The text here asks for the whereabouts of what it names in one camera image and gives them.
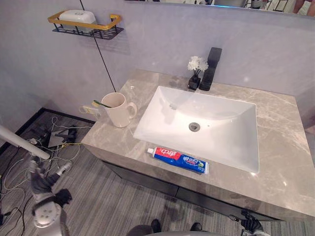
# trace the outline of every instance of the ceramic mug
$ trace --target ceramic mug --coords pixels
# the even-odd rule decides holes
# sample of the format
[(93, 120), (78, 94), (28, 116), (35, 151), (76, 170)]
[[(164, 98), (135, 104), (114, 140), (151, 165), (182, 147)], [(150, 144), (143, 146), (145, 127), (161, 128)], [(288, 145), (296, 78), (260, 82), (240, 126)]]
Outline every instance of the ceramic mug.
[[(101, 103), (110, 106), (104, 107), (114, 126), (118, 128), (125, 127), (130, 124), (130, 119), (137, 114), (137, 106), (133, 102), (126, 102), (126, 97), (120, 92), (111, 92), (105, 95)], [(130, 115), (128, 107), (133, 108), (133, 114)]]

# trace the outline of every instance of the sink drain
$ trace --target sink drain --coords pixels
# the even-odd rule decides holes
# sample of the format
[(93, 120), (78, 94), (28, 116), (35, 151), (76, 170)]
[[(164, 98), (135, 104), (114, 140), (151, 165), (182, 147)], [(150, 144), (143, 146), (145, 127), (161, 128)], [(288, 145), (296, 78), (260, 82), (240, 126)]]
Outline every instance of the sink drain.
[(188, 125), (188, 128), (189, 128), (192, 132), (197, 132), (197, 131), (199, 131), (199, 129), (200, 129), (200, 125), (199, 125), (198, 123), (193, 122), (193, 123), (190, 123), (190, 124)]

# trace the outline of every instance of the gray carpet floor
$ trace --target gray carpet floor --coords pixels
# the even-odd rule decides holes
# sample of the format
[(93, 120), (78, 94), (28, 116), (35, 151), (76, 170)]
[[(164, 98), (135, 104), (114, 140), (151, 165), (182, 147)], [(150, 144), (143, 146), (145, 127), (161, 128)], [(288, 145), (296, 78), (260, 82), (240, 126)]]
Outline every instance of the gray carpet floor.
[[(62, 117), (49, 112), (42, 114), (21, 136), (24, 139), (34, 137), (30, 132), (40, 124), (51, 128), (51, 118), (58, 117), (57, 125), (64, 126), (91, 126), (89, 123)], [(78, 130), (77, 142), (84, 137), (88, 129)], [(0, 156), (0, 173), (2, 173), (17, 148), (10, 146)], [(72, 158), (78, 151), (78, 146), (65, 147), (59, 151), (58, 157)], [(25, 179), (23, 169), (28, 167), (29, 156), (27, 151), (19, 149), (12, 161), (23, 158), (7, 176), (6, 187), (13, 187)], [(57, 170), (57, 163), (52, 163), (51, 173)], [(31, 196), (29, 182), (20, 185), (27, 199)], [(177, 200), (157, 191), (125, 181), (108, 169), (94, 157), (87, 149), (81, 146), (73, 166), (64, 174), (53, 188), (58, 192), (68, 188), (73, 196), (70, 205), (64, 207), (67, 213), (67, 225), (72, 236), (125, 236), (127, 232), (138, 224), (150, 224), (158, 218), (163, 231), (187, 231), (194, 222), (200, 222), (203, 229), (224, 234), (227, 236), (240, 236), (242, 227), (239, 223), (231, 221), (221, 214), (197, 207), (187, 202)], [(2, 211), (11, 211), (18, 207), (22, 199), (22, 192), (15, 190), (1, 199)], [(25, 211), (25, 236), (37, 235), (33, 225), (31, 207), (33, 199), (27, 204)], [(5, 227), (0, 226), (0, 236), (4, 236), (17, 222), (19, 213), (16, 213)], [(265, 231), (272, 236), (315, 236), (314, 222), (262, 222)], [(20, 236), (22, 233), (22, 220), (8, 235)]]

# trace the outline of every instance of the foot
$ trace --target foot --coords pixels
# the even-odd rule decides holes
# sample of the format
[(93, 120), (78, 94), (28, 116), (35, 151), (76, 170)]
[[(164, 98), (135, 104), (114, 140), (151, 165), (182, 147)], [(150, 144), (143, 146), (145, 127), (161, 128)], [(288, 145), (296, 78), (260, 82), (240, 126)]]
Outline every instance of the foot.
[(153, 229), (153, 233), (160, 233), (160, 232), (162, 232), (161, 224), (159, 223), (158, 219), (154, 219), (151, 222), (151, 227)]
[(202, 231), (202, 225), (199, 224), (199, 223), (197, 223), (197, 222), (195, 222), (195, 223), (192, 225), (190, 231)]

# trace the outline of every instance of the white sink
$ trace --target white sink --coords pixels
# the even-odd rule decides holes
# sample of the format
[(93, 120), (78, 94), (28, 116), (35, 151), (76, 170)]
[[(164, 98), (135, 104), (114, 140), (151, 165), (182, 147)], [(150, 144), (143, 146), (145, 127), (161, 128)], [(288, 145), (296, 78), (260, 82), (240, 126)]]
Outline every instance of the white sink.
[(253, 103), (159, 86), (133, 136), (196, 158), (259, 172)]

